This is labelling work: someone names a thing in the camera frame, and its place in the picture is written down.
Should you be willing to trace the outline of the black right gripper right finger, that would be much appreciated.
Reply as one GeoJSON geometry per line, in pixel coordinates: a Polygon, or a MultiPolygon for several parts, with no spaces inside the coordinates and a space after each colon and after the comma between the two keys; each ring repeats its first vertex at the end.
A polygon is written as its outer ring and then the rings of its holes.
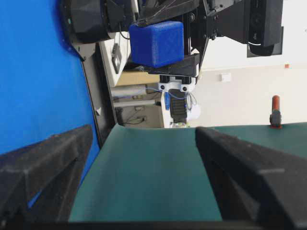
{"type": "Polygon", "coordinates": [[[195,140],[223,219],[306,227],[305,126],[198,127],[195,140]]]}

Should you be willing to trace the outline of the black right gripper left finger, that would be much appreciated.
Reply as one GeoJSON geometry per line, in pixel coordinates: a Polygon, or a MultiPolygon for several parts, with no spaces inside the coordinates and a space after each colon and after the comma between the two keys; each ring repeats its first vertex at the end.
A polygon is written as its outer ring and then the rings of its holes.
{"type": "Polygon", "coordinates": [[[91,125],[0,156],[0,221],[67,221],[92,146],[91,125]]]}

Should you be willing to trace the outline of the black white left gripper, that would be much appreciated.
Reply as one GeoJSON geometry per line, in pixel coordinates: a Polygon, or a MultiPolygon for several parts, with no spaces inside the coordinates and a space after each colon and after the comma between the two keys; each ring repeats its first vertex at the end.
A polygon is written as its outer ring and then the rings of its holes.
{"type": "Polygon", "coordinates": [[[147,0],[136,24],[149,26],[180,15],[184,23],[184,59],[160,68],[143,66],[145,72],[160,75],[158,88],[165,92],[194,90],[210,40],[225,36],[248,42],[249,0],[147,0]]]}

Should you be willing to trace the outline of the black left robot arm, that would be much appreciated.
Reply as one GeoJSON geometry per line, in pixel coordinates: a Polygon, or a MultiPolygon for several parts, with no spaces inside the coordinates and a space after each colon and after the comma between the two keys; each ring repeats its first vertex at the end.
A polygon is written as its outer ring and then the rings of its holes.
{"type": "Polygon", "coordinates": [[[194,90],[208,42],[226,36],[248,42],[251,1],[62,0],[67,39],[80,58],[89,47],[128,32],[132,61],[160,77],[160,91],[194,90]]]}

